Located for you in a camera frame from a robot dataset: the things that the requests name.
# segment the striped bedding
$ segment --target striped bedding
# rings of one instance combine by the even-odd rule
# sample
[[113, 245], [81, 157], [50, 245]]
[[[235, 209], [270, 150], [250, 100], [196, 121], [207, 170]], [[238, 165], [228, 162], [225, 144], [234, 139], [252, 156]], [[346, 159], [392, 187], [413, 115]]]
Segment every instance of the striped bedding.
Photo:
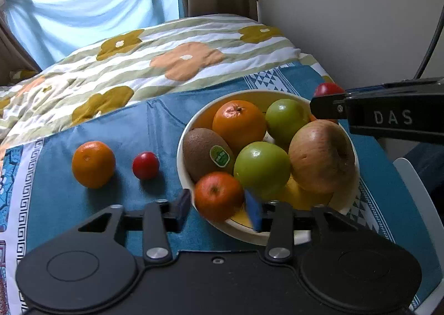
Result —
[[234, 15], [171, 21], [76, 50], [38, 75], [0, 87], [0, 158], [13, 146], [172, 91], [199, 89], [300, 60], [279, 31]]

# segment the tomato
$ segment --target tomato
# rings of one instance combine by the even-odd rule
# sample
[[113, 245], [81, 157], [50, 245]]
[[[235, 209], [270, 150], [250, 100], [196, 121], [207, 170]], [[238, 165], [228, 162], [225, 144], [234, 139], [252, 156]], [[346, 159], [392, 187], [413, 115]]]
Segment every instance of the tomato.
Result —
[[341, 87], [339, 87], [336, 83], [321, 83], [317, 86], [313, 97], [326, 96], [329, 94], [340, 94], [345, 93]]
[[152, 152], [139, 153], [133, 161], [133, 173], [141, 180], [152, 179], [159, 173], [159, 160]]

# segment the bed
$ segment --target bed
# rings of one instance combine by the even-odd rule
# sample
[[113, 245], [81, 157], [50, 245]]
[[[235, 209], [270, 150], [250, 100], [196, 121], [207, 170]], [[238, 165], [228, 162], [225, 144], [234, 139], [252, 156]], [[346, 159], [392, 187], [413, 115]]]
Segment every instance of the bed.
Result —
[[76, 50], [40, 74], [13, 74], [17, 84], [0, 88], [0, 155], [147, 98], [296, 60], [327, 76], [277, 28], [244, 17], [211, 15], [137, 29]]
[[[279, 29], [234, 15], [137, 29], [76, 50], [40, 74], [21, 71], [11, 79], [15, 84], [0, 88], [0, 307], [13, 315], [26, 309], [14, 274], [27, 251], [110, 204], [131, 210], [175, 198], [181, 189], [178, 139], [201, 107], [243, 89], [311, 99], [319, 83], [331, 81]], [[371, 137], [351, 138], [361, 179], [348, 216], [419, 259], [423, 282], [411, 305], [417, 309], [442, 279], [434, 245], [381, 147]], [[72, 153], [89, 140], [108, 144], [123, 164], [118, 176], [94, 191], [70, 171]], [[130, 169], [134, 156], [147, 149], [159, 155], [162, 170], [148, 185], [135, 181]], [[138, 236], [127, 241], [135, 254]], [[256, 248], [214, 229], [196, 211], [170, 241], [174, 251]]]

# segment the red apple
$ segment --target red apple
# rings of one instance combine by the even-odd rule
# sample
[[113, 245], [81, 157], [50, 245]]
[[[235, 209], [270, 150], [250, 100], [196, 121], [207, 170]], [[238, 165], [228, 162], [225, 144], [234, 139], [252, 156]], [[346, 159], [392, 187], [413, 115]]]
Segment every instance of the red apple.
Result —
[[345, 93], [345, 90], [339, 87], [336, 83], [321, 83], [316, 87], [313, 97], [320, 97], [329, 94], [341, 94], [341, 93]]
[[196, 183], [194, 203], [203, 218], [224, 222], [242, 207], [244, 190], [232, 175], [211, 172]]

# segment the kiwi sticker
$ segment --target kiwi sticker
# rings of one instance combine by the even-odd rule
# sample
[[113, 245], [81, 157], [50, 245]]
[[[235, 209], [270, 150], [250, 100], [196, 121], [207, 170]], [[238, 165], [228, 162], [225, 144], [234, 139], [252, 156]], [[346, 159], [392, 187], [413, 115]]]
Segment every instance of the kiwi sticker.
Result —
[[210, 158], [218, 167], [221, 168], [226, 167], [229, 162], [229, 154], [227, 151], [225, 151], [223, 147], [217, 145], [210, 149]]

